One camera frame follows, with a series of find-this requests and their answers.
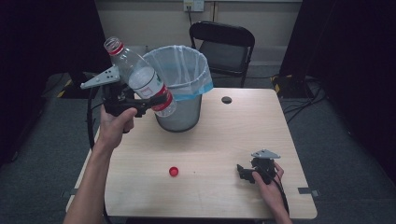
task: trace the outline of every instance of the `person's left hand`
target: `person's left hand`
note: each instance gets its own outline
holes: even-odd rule
[[[123,132],[129,132],[134,127],[134,116],[137,110],[129,108],[123,111],[118,117],[107,114],[105,107],[101,107],[100,132],[97,144],[101,144],[104,148],[113,150],[122,139]]]

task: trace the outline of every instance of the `hand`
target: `hand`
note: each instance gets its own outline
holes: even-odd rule
[[[137,110],[129,108],[122,112],[118,117],[107,114],[105,107],[101,107],[100,132],[96,144],[103,148],[113,150],[122,139],[123,132],[129,132],[134,127],[134,116]]]
[[[285,172],[276,162],[274,162],[274,166],[276,168],[276,173],[277,173],[274,180],[278,184],[280,184],[280,179],[282,178],[282,175]],[[259,185],[259,189],[260,189],[262,198],[267,203],[267,205],[271,208],[271,210],[274,212],[281,208],[284,209],[282,196],[280,194],[280,191],[279,191],[276,183],[274,183],[274,181],[271,181],[271,183],[269,185],[266,185],[262,181],[262,177],[259,175],[259,173],[253,172],[252,175],[253,175],[253,178],[256,181],[256,183]]]

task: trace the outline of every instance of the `red bottle cap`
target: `red bottle cap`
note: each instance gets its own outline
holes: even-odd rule
[[[171,175],[171,176],[177,176],[178,175],[178,169],[177,169],[176,166],[172,166],[169,169],[169,175]]]

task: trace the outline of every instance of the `chair backrest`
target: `chair backrest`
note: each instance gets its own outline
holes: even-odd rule
[[[192,47],[196,49],[194,38],[251,48],[255,44],[254,35],[246,28],[213,21],[198,21],[190,27]]]

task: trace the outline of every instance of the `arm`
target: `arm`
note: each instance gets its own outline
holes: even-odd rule
[[[134,127],[136,109],[125,110],[118,117],[101,108],[99,137],[88,159],[78,192],[70,204],[64,224],[102,223],[103,202],[111,154],[121,141],[122,132]]]
[[[277,183],[280,183],[280,179],[282,178],[282,175],[285,172],[276,162],[274,162],[274,165],[277,170],[277,176],[275,177],[275,181],[277,181]],[[256,183],[259,185],[262,198],[264,199],[265,203],[267,203],[267,205],[269,206],[276,223],[277,224],[292,223],[289,214],[285,209],[282,196],[280,195],[276,183],[272,181],[269,185],[266,185],[262,181],[262,177],[257,172],[253,172],[253,178],[256,181]]]

